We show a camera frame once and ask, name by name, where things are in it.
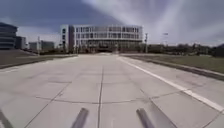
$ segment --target pole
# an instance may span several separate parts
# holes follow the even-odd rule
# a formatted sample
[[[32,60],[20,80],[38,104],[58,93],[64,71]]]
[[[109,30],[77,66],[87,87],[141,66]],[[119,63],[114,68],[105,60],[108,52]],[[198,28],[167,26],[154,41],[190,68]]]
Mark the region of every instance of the pole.
[[[163,35],[164,35],[164,42],[163,43],[164,43],[164,45],[166,45],[169,33],[163,33]]]
[[[148,53],[147,42],[148,42],[148,33],[145,34],[145,53]]]
[[[40,49],[41,49],[41,46],[40,46],[40,37],[38,36],[38,39],[37,39],[37,53],[38,53],[38,56],[40,55]]]
[[[76,44],[75,44],[75,49],[76,49],[76,54],[78,55],[79,54],[79,51],[78,51],[78,42],[75,42]]]

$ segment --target grass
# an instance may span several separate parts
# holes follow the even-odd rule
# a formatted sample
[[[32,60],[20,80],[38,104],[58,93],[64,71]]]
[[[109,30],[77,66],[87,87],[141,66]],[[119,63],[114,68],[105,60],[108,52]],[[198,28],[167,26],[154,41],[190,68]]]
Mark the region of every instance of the grass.
[[[215,58],[211,56],[171,56],[171,55],[150,55],[138,56],[140,58],[150,58],[153,60],[165,61],[174,64],[181,64],[200,69],[206,69],[219,73],[224,73],[224,58]]]
[[[70,55],[48,55],[48,56],[23,56],[23,57],[4,57],[0,61],[0,69],[24,64],[37,63],[41,61],[71,57]]]

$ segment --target white building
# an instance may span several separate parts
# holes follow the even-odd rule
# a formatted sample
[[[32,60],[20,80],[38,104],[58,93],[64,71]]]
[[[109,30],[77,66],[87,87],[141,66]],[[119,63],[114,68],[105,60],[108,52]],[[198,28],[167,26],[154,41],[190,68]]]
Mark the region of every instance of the white building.
[[[142,42],[141,26],[62,25],[61,44],[82,52],[132,51]]]
[[[54,42],[40,40],[40,42],[29,42],[29,50],[33,52],[40,51],[42,53],[54,50]]]

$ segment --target glass facade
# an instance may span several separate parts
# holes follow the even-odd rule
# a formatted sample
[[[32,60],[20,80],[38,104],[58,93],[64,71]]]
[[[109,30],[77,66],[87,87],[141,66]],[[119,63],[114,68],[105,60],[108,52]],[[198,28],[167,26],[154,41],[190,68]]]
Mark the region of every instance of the glass facade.
[[[130,47],[135,50],[135,46],[142,42],[143,37],[141,26],[79,25],[74,26],[74,30],[75,50],[81,49],[82,51],[96,51],[99,49],[109,49],[110,51],[119,49],[122,51],[125,48],[130,50]]]
[[[14,49],[17,27],[0,23],[0,49]]]

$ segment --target sky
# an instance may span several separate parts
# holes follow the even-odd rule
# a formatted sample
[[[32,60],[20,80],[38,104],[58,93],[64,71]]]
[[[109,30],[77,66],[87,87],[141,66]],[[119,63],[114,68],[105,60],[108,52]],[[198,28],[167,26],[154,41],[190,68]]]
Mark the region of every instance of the sky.
[[[62,24],[141,25],[148,43],[224,43],[224,0],[0,0],[0,21],[36,41],[60,42]]]

